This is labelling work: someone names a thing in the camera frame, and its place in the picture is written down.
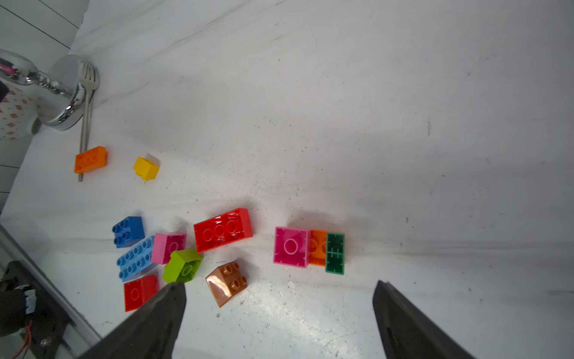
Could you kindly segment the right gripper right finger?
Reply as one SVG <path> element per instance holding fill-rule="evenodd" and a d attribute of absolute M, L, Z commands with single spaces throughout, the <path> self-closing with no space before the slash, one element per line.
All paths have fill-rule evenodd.
<path fill-rule="evenodd" d="M 472 357 L 392 284 L 378 281 L 372 305 L 388 358 Z"/>

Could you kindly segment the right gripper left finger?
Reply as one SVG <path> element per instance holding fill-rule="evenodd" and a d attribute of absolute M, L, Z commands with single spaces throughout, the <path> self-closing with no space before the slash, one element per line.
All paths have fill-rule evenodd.
<path fill-rule="evenodd" d="M 166 285 L 82 358 L 171 358 L 187 303 L 185 284 Z"/>

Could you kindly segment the long red lego brick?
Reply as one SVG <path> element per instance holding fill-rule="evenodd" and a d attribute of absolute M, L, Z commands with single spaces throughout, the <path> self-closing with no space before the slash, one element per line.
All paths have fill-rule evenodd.
<path fill-rule="evenodd" d="M 237 208 L 195 224 L 194 235 L 197 252 L 202 254 L 233 242 L 252 238 L 254 231 L 248 210 Z"/>

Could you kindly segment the magenta lego brick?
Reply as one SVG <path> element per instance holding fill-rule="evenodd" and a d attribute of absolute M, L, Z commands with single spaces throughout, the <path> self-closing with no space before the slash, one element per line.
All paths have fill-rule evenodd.
<path fill-rule="evenodd" d="M 310 230 L 276 227 L 273 263 L 306 269 L 309 266 Z"/>

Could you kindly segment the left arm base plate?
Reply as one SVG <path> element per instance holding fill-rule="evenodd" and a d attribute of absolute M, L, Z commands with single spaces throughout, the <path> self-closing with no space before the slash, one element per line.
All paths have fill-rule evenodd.
<path fill-rule="evenodd" d="M 23 351 L 55 358 L 71 323 L 65 309 L 19 261 L 7 264 L 1 277 L 1 336 L 21 334 Z"/>

